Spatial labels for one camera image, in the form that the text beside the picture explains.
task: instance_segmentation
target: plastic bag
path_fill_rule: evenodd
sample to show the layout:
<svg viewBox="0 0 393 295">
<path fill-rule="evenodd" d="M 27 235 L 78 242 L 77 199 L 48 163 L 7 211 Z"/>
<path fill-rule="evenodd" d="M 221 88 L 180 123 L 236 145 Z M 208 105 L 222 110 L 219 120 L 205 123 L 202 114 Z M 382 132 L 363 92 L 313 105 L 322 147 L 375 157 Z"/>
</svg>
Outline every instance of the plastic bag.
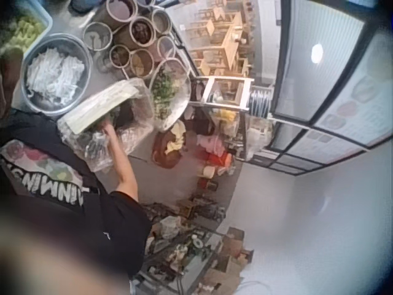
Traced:
<svg viewBox="0 0 393 295">
<path fill-rule="evenodd" d="M 180 216 L 168 216 L 160 221 L 162 224 L 161 236 L 165 240 L 170 240 L 176 237 L 180 232 L 181 227 L 181 217 Z"/>
<path fill-rule="evenodd" d="M 137 91 L 132 88 L 133 91 L 131 93 L 135 94 L 127 97 L 127 93 L 130 93 L 130 86 L 135 87 Z M 102 92 L 87 98 L 87 100 L 57 122 L 63 142 L 71 147 L 81 159 L 86 161 L 92 172 L 100 171 L 113 165 L 112 157 L 107 148 L 108 138 L 101 131 L 98 124 L 103 117 L 100 117 L 79 134 L 75 134 L 70 126 L 75 126 L 78 120 L 88 120 L 88 116 L 84 116 L 86 109 L 97 109 L 97 105 L 108 104 L 108 102 L 115 101 L 118 97 L 120 97 L 120 100 L 124 100 L 121 96 L 129 98 L 129 100 L 125 100 L 120 105 L 123 108 L 130 106 L 129 114 L 130 116 L 133 114 L 133 120 L 122 122 L 120 127 L 116 126 L 115 123 L 119 121 L 122 112 L 119 109 L 120 105 L 115 106 L 113 109 L 108 109 L 105 116 L 110 114 L 117 136 L 123 143 L 126 154 L 130 154 L 154 129 L 154 114 L 150 101 L 150 92 L 142 79 L 134 78 L 113 84 Z"/>
</svg>

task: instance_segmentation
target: person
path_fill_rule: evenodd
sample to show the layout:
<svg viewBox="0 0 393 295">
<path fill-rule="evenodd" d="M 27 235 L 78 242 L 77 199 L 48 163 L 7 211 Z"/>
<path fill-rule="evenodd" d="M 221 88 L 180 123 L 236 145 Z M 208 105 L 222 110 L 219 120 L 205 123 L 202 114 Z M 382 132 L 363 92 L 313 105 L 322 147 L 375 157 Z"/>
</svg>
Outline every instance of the person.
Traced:
<svg viewBox="0 0 393 295">
<path fill-rule="evenodd" d="M 0 193 L 8 208 L 2 213 L 11 227 L 17 220 L 20 232 L 27 233 L 29 242 L 19 244 L 22 248 L 56 253 L 43 255 L 54 264 L 74 261 L 74 270 L 91 266 L 131 279 L 142 267 L 151 224 L 138 203 L 138 184 L 122 143 L 105 120 L 102 128 L 119 178 L 108 194 L 62 143 L 54 120 L 11 108 L 22 59 L 18 49 L 0 58 Z"/>
</svg>

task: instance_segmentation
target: hand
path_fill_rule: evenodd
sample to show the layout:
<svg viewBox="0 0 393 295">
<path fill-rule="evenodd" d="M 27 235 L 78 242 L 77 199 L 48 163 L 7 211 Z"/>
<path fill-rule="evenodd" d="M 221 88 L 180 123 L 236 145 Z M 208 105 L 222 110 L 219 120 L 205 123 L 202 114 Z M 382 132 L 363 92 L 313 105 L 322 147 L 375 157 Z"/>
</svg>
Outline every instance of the hand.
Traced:
<svg viewBox="0 0 393 295">
<path fill-rule="evenodd" d="M 111 121 L 108 118 L 105 118 L 105 120 L 101 123 L 103 132 L 109 136 L 110 138 L 115 135 L 116 136 L 116 131 L 115 128 L 113 127 Z"/>
</svg>

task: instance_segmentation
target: clear plastic bag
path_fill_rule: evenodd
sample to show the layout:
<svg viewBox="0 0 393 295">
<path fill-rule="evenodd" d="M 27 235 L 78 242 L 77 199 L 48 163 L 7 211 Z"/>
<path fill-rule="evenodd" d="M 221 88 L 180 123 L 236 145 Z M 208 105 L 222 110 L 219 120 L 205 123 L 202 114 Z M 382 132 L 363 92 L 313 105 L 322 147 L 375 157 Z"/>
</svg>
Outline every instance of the clear plastic bag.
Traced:
<svg viewBox="0 0 393 295">
<path fill-rule="evenodd" d="M 119 81 L 113 84 L 102 92 L 87 98 L 57 122 L 63 142 L 70 146 L 81 159 L 86 161 L 90 170 L 93 172 L 100 171 L 113 164 L 112 157 L 107 148 L 108 138 L 97 126 L 97 123 L 103 117 L 108 116 L 108 114 L 110 114 L 113 123 L 119 120 L 121 116 L 119 105 L 112 109 L 108 107 L 108 104 L 117 100 L 123 100 L 123 103 L 126 103 L 122 106 L 124 108 L 127 108 L 129 105 L 131 108 L 130 116 L 133 114 L 133 120 L 130 122 L 123 123 L 121 127 L 116 127 L 115 125 L 117 136 L 122 141 L 126 154 L 130 154 L 154 129 L 154 114 L 150 92 L 140 78 Z M 97 107 L 99 104 L 101 106 L 105 104 L 106 106 L 102 108 Z M 104 113 L 104 116 L 90 123 L 88 121 L 89 115 L 86 115 L 85 112 L 86 110 L 97 110 L 97 108 L 99 108 L 98 113 Z M 86 121 L 81 124 L 89 124 L 88 127 L 75 127 L 79 120 Z M 81 128 L 84 128 L 84 130 L 78 134 L 73 131 Z"/>
</svg>

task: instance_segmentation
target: wall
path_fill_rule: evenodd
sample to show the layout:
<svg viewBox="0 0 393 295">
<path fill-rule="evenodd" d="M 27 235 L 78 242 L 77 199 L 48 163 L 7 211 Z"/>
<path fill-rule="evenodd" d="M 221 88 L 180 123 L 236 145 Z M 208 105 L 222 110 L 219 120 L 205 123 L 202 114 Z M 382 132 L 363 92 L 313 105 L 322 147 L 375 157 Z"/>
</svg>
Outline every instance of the wall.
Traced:
<svg viewBox="0 0 393 295">
<path fill-rule="evenodd" d="M 246 231 L 238 294 L 370 294 L 392 265 L 392 143 L 293 178 L 244 165 L 220 230 Z"/>
<path fill-rule="evenodd" d="M 258 0 L 262 37 L 262 78 L 276 79 L 281 27 L 276 25 L 274 0 Z"/>
</svg>

